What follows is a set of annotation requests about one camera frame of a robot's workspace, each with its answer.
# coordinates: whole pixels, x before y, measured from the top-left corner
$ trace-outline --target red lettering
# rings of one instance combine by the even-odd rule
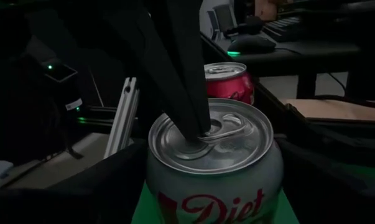
[[[161,192],[158,194],[158,201],[165,224],[178,224],[179,221],[176,215],[177,202]]]
[[[213,224],[220,224],[224,222],[224,220],[226,219],[227,208],[226,208],[226,205],[220,199],[212,195],[193,195],[188,198],[185,198],[182,202],[182,209],[188,213],[198,213],[202,211],[200,216],[193,223],[204,222],[211,215],[213,204],[214,204],[214,202],[211,202],[209,205],[205,207],[189,208],[188,203],[191,200],[194,200],[197,198],[208,198],[208,199],[214,200],[214,202],[216,202],[219,207],[219,217],[213,222]]]
[[[254,211],[251,214],[251,217],[254,217],[259,212],[259,209],[260,209],[261,204],[262,204],[262,198],[263,198],[263,196],[264,196],[264,194],[262,192],[262,189],[259,189],[257,191],[257,193],[256,193],[256,199],[254,200],[255,207],[254,207]]]
[[[234,200],[233,200],[233,204],[237,205],[239,202],[241,201],[241,199],[239,197],[236,197]],[[226,220],[226,224],[232,224],[233,221],[234,221],[234,216],[236,216],[236,213],[237,213],[237,208],[238,207],[233,207],[230,211],[230,215],[229,215],[229,218],[227,218]]]
[[[237,222],[243,222],[247,218],[249,218],[248,213],[251,211],[253,206],[254,206],[254,204],[252,202],[246,203],[237,216]]]

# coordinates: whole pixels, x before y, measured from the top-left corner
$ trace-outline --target red soda can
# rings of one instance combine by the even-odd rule
[[[246,103],[208,101],[211,129],[198,142],[166,114],[151,127],[146,183],[161,223],[274,223],[283,162],[270,121]]]
[[[247,66],[236,62],[204,65],[208,96],[254,103],[254,85]]]

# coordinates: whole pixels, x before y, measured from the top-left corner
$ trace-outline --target can lid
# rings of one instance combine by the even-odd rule
[[[151,127],[149,145],[163,164],[189,174],[224,174],[258,161],[270,148],[270,121],[251,105],[229,99],[208,99],[211,130],[188,142],[163,114]]]
[[[245,64],[237,62],[220,62],[204,65],[205,78],[208,81],[237,77],[243,74],[246,69],[247,66]]]

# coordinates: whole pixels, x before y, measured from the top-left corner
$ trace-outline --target green light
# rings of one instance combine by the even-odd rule
[[[79,117],[78,119],[80,124],[86,124],[86,118]]]
[[[234,55],[239,55],[239,54],[241,54],[240,52],[227,52],[227,54],[228,55],[230,55],[230,56],[234,56]]]

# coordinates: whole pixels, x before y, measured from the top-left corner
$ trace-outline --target pull tab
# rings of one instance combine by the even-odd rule
[[[218,73],[226,73],[226,72],[234,72],[233,67],[216,67],[216,68],[210,68],[206,70],[209,74],[218,74]]]
[[[225,131],[227,122],[237,124],[237,126],[230,131]],[[237,113],[224,114],[219,118],[212,117],[211,129],[207,133],[205,133],[206,136],[199,137],[199,139],[202,141],[213,141],[216,139],[224,138],[241,132],[246,126],[246,119]]]

